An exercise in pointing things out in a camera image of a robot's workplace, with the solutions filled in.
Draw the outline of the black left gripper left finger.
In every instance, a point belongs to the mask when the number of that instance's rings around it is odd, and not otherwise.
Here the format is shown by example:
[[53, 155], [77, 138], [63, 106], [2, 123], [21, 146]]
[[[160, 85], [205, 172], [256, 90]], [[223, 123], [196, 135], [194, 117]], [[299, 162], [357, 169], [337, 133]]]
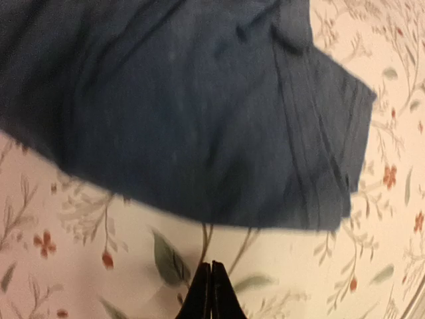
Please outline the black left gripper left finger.
[[185, 301], [176, 319], [211, 318], [211, 266], [201, 263], [193, 277]]

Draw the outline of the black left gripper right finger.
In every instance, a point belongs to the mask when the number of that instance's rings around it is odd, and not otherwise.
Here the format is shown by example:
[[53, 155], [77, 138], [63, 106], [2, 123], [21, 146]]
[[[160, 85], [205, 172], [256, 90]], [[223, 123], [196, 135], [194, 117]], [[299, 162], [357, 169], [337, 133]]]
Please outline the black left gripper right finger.
[[213, 261], [211, 276], [211, 318], [246, 319], [224, 265]]

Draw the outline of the teal blue garment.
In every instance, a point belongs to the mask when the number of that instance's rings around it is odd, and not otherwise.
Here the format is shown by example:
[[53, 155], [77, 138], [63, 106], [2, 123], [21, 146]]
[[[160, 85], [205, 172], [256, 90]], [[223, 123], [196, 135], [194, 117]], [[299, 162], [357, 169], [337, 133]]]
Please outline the teal blue garment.
[[375, 98], [308, 1], [1, 2], [1, 129], [203, 223], [337, 230]]

